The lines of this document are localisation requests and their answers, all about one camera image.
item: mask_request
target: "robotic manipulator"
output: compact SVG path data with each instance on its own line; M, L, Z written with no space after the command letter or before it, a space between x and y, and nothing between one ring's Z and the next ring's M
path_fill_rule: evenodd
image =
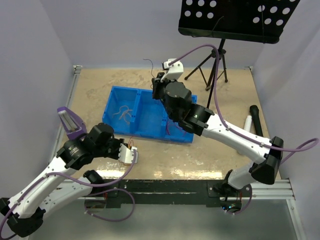
M152 98L160 100L169 118L186 132L217 140L252 160L249 165L230 170L225 179L219 181L213 190L220 196L228 197L235 196L243 187L255 181L272 185L276 179L282 152L265 146L282 148L283 140L279 137L268 139L257 136L227 122L227 125L234 130L263 143L259 145L225 128L219 116L212 110L192 103L191 91L182 82L178 82L178 78L184 72L183 64L177 61L170 65L174 60L173 58L164 62L162 68L165 72L159 72L152 79ZM91 163L94 158L100 157L131 164L134 155L137 163L137 148L128 146L122 138L116 139L111 126L99 123L89 133L66 141L51 163L25 189L11 198L0 198L0 212L7 215L16 206L8 216L7 224L18 236L29 236L42 225L44 219L61 207L80 197L106 190L103 187L92 188L76 182L72 186L64 185L65 177L47 174L60 172L71 176L84 165ZM18 201L20 196L40 178L45 179ZM94 170L86 171L79 180L88 184L104 183Z

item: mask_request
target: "purple plastic holder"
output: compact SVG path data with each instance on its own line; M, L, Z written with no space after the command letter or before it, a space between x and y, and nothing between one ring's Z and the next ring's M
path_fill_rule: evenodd
M57 112L69 140L87 133L85 122L69 108L61 106L57 109Z

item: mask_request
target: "black handle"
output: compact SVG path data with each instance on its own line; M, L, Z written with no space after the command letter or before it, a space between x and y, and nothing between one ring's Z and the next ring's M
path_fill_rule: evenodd
M250 114L252 116L255 134L260 137L263 137L264 134L263 134L262 128L261 128L261 122L260 122L260 118L259 118L259 108L257 105L250 106Z

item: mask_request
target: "divided storage tray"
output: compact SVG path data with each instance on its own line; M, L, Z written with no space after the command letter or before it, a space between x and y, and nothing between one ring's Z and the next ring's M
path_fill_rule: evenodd
M192 102L197 103L196 95ZM152 90L113 86L102 121L121 135L179 143L192 143L194 138L168 118L160 100L152 99Z

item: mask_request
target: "hole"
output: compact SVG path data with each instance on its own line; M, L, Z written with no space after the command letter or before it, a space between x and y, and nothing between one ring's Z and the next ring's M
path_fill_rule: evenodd
M283 9L282 13L284 15L288 14L290 12L290 8L286 7L285 9Z
M274 14L277 10L278 8L276 6L273 6L272 8L270 8L270 13Z
M252 21L254 24L257 24L260 21L260 18L256 16Z
M268 25L271 23L271 18L267 18L266 20L264 20L264 24Z
M190 11L185 11L185 12L184 12L184 15L185 15L186 17L190 17L191 12L190 12Z
M284 21L280 19L280 20L276 21L275 24L276 24L277 26L281 26L283 23L284 23Z
M258 7L258 11L261 13L262 11L264 11L266 9L266 6L265 5L260 5L259 7Z
M199 1L198 1L198 5L199 5L200 7L202 7L203 5L205 5L205 1L204 1L204 0L199 0Z
M207 18L208 19L212 19L214 17L214 14L212 12L209 12L208 15L207 15Z
M210 7L214 8L215 6L217 6L217 2L216 1L211 1L210 2Z
M202 17L202 12L197 11L195 15L196 15L197 18L201 18Z

